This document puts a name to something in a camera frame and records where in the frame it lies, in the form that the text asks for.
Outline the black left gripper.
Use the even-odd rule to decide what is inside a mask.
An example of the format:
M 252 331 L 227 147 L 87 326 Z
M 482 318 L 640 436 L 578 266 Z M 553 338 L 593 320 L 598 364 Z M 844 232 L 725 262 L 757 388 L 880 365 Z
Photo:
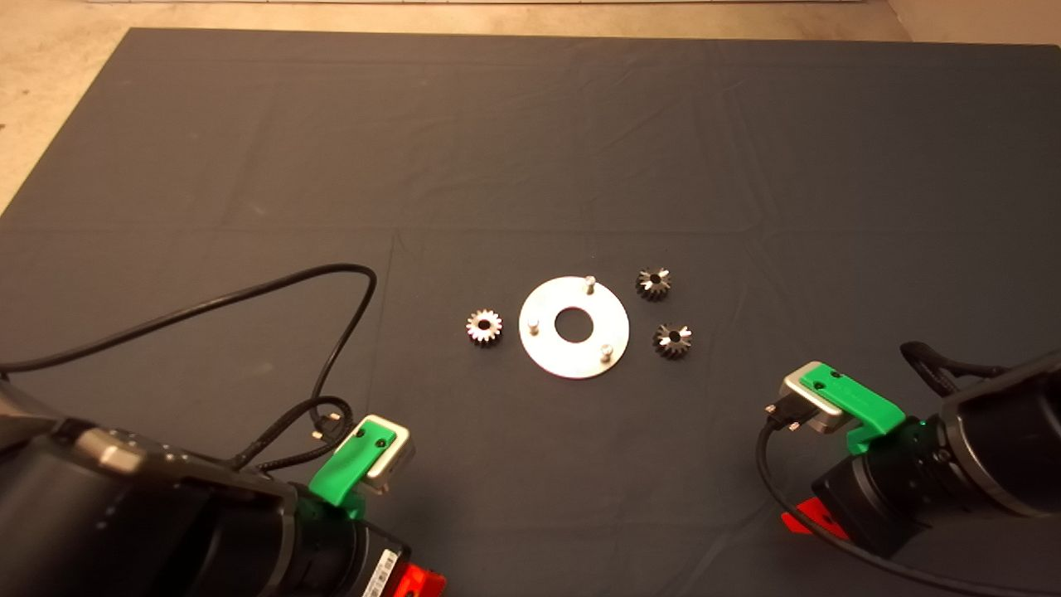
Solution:
M 447 578 L 408 563 L 412 548 L 317 497 L 299 499 L 279 596 L 443 596 Z

